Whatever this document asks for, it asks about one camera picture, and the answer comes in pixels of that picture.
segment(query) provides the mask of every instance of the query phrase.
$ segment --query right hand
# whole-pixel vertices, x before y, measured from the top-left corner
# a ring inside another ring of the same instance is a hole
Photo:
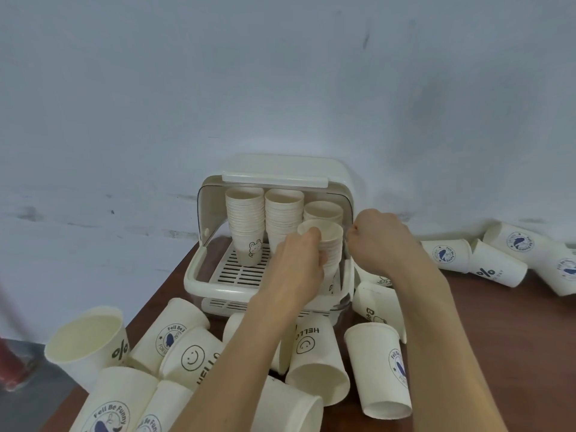
[[[421,244],[397,216],[376,209],[358,214],[346,240],[358,266],[378,276],[393,278],[414,264],[430,262]]]

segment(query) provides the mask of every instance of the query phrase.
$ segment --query cup storage box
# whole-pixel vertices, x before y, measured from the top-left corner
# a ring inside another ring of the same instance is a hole
[[[225,193],[233,187],[297,189],[304,193],[305,203],[333,202],[343,209],[344,230],[354,219],[351,177],[334,159],[281,155],[235,155],[226,162],[219,175],[205,179],[198,191],[199,248],[184,277],[184,287],[202,311],[230,316],[246,310],[257,292],[268,261],[270,246],[267,236],[262,244],[262,260],[255,267],[239,264],[227,227]],[[301,316],[320,313],[334,325],[354,294],[354,266],[343,250],[334,283],[327,294],[313,299]]]

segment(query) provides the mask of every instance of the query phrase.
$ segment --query percent sign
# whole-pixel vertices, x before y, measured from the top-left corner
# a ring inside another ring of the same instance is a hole
[[[489,278],[494,276],[496,272],[493,269],[489,269],[488,271],[486,271],[484,268],[480,268],[480,271],[476,271],[476,274],[478,274],[479,276],[486,276],[487,278]]]
[[[122,343],[120,345],[119,348],[114,350],[114,353],[112,353],[112,357],[118,357],[118,360],[121,361],[122,360],[122,355],[124,353],[128,353],[128,343],[124,343],[124,340],[122,340]]]

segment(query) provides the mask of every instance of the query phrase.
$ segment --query forearm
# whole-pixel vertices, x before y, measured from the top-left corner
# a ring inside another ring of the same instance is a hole
[[[505,431],[440,270],[422,261],[393,283],[409,339],[415,430]]]
[[[238,330],[170,430],[249,431],[288,321],[256,295]]]

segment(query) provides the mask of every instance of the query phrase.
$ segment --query gray floor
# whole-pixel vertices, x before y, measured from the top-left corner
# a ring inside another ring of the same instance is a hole
[[[43,357],[41,344],[7,343],[19,356]],[[24,387],[14,392],[0,391],[0,431],[39,431],[75,385],[60,368],[44,360]]]

